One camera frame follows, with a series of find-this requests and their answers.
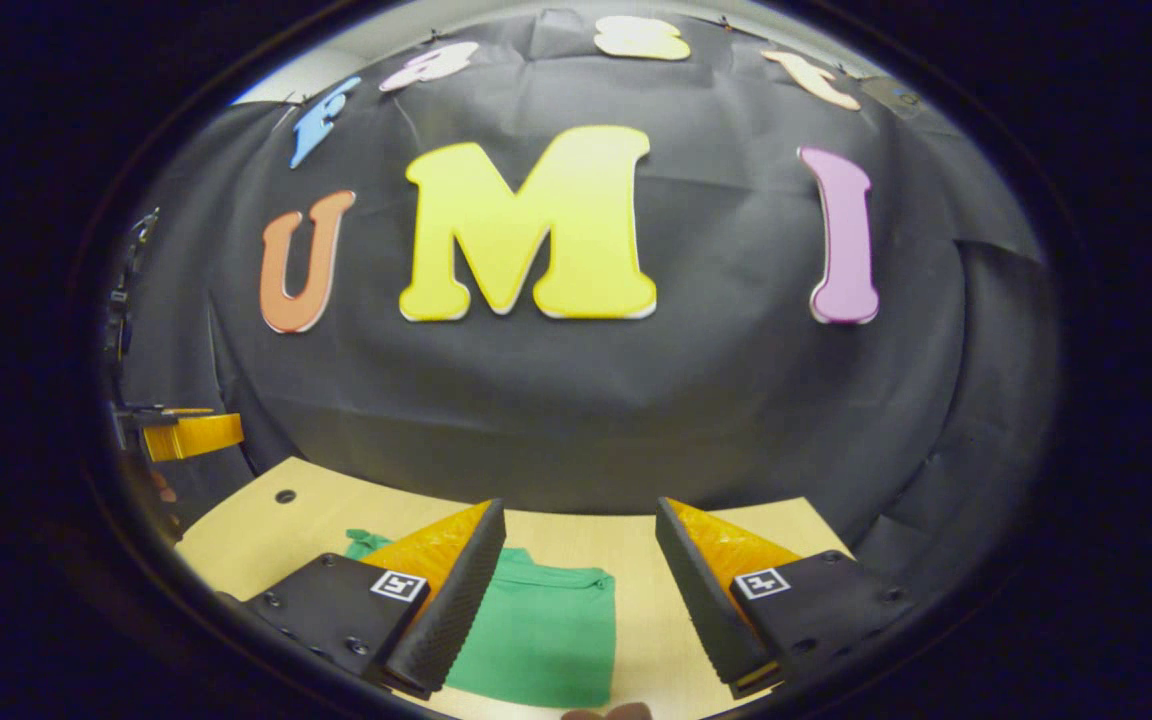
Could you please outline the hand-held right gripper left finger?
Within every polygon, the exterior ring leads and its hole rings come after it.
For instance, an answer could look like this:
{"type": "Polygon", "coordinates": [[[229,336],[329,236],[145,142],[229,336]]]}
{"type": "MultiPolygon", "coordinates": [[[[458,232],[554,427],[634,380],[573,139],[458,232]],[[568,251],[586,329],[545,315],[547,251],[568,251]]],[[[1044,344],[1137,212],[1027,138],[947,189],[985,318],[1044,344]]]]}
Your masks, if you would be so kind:
{"type": "Polygon", "coordinates": [[[237,607],[349,679],[429,700],[458,659],[505,539],[505,503],[492,498],[362,559],[320,553],[237,607]]]}

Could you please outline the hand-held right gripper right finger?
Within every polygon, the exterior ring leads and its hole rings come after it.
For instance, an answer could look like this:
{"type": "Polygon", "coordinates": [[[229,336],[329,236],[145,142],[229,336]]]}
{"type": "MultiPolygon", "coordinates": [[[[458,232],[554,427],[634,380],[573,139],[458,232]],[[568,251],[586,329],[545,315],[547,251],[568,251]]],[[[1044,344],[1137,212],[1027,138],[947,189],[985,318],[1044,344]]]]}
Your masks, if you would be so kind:
{"type": "Polygon", "coordinates": [[[799,555],[675,498],[658,498],[655,538],[736,700],[823,682],[914,609],[905,588],[844,552],[799,555]]]}

